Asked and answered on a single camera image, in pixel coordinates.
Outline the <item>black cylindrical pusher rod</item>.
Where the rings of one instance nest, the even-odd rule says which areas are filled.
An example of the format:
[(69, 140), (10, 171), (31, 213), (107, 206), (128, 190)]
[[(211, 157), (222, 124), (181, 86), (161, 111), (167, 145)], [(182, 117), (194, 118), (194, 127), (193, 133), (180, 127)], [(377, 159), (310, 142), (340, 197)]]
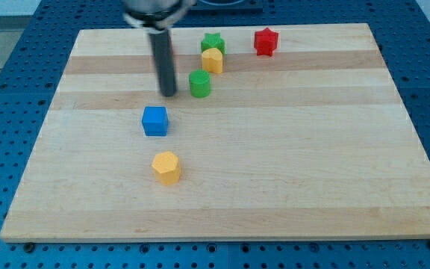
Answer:
[(177, 93), (178, 86), (169, 29), (151, 31), (149, 33), (149, 41), (160, 93), (165, 97), (174, 96)]

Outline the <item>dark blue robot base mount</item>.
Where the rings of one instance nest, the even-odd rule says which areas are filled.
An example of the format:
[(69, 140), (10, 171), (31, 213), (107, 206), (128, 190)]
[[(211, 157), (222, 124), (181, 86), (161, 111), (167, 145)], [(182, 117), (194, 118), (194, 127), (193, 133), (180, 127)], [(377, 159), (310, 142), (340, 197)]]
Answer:
[(264, 9), (264, 0), (198, 0), (189, 13), (226, 13), (232, 11), (255, 11)]

